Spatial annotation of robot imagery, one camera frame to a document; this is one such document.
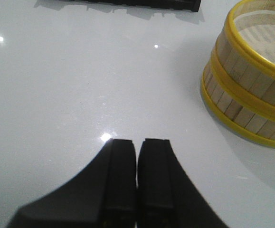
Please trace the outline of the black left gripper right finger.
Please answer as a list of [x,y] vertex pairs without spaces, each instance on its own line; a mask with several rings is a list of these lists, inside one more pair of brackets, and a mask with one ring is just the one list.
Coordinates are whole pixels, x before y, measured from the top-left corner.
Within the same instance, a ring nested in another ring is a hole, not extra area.
[[145,139],[138,159],[139,228],[226,228],[173,152],[169,140]]

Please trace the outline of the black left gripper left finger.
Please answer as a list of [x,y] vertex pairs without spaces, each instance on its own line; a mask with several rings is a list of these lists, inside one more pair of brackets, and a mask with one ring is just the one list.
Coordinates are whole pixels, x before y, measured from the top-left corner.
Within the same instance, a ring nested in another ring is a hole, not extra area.
[[133,228],[136,155],[132,141],[110,139],[75,177],[19,208],[9,228]]

